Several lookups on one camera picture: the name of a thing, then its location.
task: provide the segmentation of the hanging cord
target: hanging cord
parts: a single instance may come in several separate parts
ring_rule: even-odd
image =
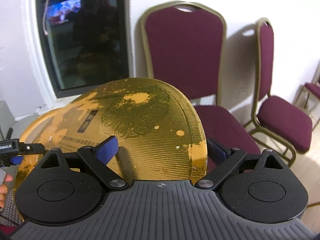
[[[48,35],[48,32],[45,27],[45,16],[47,14],[48,4],[49,4],[49,0],[45,0],[44,12],[43,12],[43,16],[42,16],[42,29],[43,29],[44,35],[46,35],[46,36]]]

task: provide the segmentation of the human hand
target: human hand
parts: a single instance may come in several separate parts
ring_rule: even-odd
[[[12,181],[13,177],[9,174],[7,174],[4,178],[4,181]],[[3,183],[2,185],[0,185],[0,207],[4,208],[4,202],[5,202],[5,194],[8,193],[8,188],[7,185],[5,183]]]

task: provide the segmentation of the chair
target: chair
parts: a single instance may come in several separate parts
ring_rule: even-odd
[[[207,140],[260,154],[242,125],[220,106],[218,77],[226,34],[222,15],[199,3],[172,1],[150,8],[140,20],[148,77],[173,85],[188,99],[215,94],[215,106],[195,106]],[[209,157],[211,171],[218,163]]]
[[[297,96],[295,105],[296,105],[297,101],[299,100],[302,92],[308,93],[307,100],[304,104],[304,109],[307,109],[310,94],[313,95],[315,98],[318,98],[318,100],[320,101],[320,75],[318,75],[318,78],[313,83],[305,83],[301,87],[299,95]],[[319,122],[320,122],[320,118],[317,120],[317,122],[314,125],[312,130],[314,130],[316,128],[316,126],[319,124]]]
[[[312,121],[302,110],[288,103],[284,99],[270,94],[272,83],[274,33],[267,18],[262,18],[257,23],[258,58],[256,66],[256,82],[251,111],[251,120],[255,128],[249,133],[264,133],[270,138],[278,141],[286,147],[284,153],[278,153],[283,159],[288,161],[290,167],[297,152],[306,153],[310,148]],[[267,95],[263,101],[258,114],[258,103]],[[254,138],[256,142],[264,147],[270,148],[262,141]],[[286,157],[290,150],[292,158]]]

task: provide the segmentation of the ridged gray surface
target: ridged gray surface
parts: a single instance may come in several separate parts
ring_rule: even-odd
[[[46,227],[27,222],[13,240],[188,240],[313,239],[298,219],[261,224],[243,219],[218,200],[214,192],[188,180],[136,181],[113,192],[91,217],[79,223]]]

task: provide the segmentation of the crosshair mark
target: crosshair mark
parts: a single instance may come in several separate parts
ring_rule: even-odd
[[[164,184],[164,183],[161,182],[157,186],[160,187],[160,188],[163,188],[163,187],[167,186],[167,184]]]

